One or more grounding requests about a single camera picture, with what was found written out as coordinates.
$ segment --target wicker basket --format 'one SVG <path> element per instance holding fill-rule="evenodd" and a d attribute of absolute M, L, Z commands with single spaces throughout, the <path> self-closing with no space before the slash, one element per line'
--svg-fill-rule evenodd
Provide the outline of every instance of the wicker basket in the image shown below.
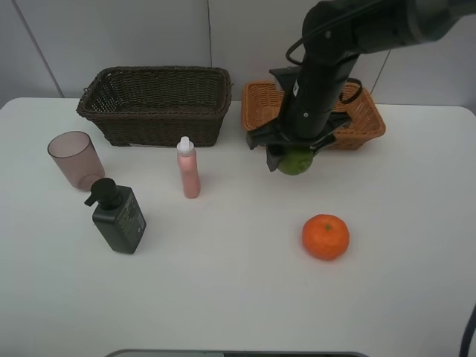
<path fill-rule="evenodd" d="M 242 125 L 256 129 L 277 117 L 284 93 L 272 81 L 257 81 L 245 86 L 242 99 Z M 330 149 L 356 150 L 367 141 L 385 134 L 385 124 L 367 89 L 358 80 L 349 80 L 334 107 L 352 118 L 348 129 L 335 132 L 337 141 Z"/>
<path fill-rule="evenodd" d="M 113 67 L 85 90 L 77 113 L 115 146 L 174 147 L 189 136 L 197 147 L 211 147 L 230 102 L 230 75 L 223 69 Z"/>

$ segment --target orange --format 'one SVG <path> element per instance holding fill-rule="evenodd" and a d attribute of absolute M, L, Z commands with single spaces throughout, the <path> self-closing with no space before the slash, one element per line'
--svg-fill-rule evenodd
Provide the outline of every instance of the orange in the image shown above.
<path fill-rule="evenodd" d="M 320 214 L 303 227 L 304 248 L 321 260 L 334 260 L 349 247 L 350 234 L 344 221 L 336 216 Z"/>

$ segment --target black robotic arm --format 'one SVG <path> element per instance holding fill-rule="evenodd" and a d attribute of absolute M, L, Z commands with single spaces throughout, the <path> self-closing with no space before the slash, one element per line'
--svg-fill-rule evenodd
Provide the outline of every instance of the black robotic arm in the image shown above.
<path fill-rule="evenodd" d="M 360 54 L 437 41 L 473 13 L 476 0 L 319 2 L 304 20 L 303 37 L 286 54 L 298 67 L 270 71 L 286 92 L 280 113 L 248 132 L 248 145 L 266 145 L 270 171 L 291 147 L 316 155 L 335 142 L 335 130 L 350 122 L 332 109 Z M 306 49 L 302 62 L 291 58 L 300 45 Z"/>

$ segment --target black pump bottle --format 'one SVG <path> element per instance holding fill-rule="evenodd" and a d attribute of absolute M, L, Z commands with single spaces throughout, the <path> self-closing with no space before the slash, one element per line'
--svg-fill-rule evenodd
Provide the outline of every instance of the black pump bottle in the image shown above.
<path fill-rule="evenodd" d="M 99 205 L 92 221 L 113 251 L 133 254 L 146 229 L 146 221 L 130 187 L 117 186 L 111 178 L 97 180 L 85 205 Z"/>

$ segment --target soap bottle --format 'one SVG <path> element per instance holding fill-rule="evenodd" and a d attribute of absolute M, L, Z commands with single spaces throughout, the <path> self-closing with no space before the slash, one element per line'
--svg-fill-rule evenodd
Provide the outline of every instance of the soap bottle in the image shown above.
<path fill-rule="evenodd" d="M 180 167 L 184 195 L 188 199 L 195 199 L 200 194 L 199 170 L 196 163 L 196 151 L 187 136 L 184 136 L 177 145 L 177 162 Z"/>
<path fill-rule="evenodd" d="M 91 187 L 85 205 L 99 205 L 92 221 L 113 251 L 133 254 L 141 241 L 146 221 L 130 187 L 117 186 L 114 180 L 102 178 Z"/>

